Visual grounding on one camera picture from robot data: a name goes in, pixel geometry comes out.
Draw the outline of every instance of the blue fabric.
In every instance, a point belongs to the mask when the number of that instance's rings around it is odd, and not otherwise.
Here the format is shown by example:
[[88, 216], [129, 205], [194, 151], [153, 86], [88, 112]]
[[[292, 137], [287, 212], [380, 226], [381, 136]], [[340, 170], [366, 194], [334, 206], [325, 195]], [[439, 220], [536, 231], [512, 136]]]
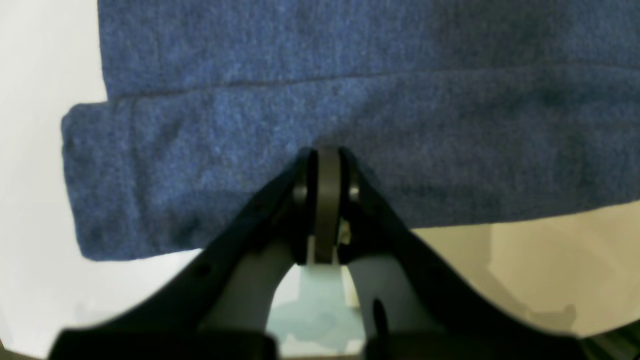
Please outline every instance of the blue fabric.
[[637, 0], [99, 1], [109, 101], [63, 119], [85, 257], [206, 246], [303, 146], [411, 227], [640, 197]]

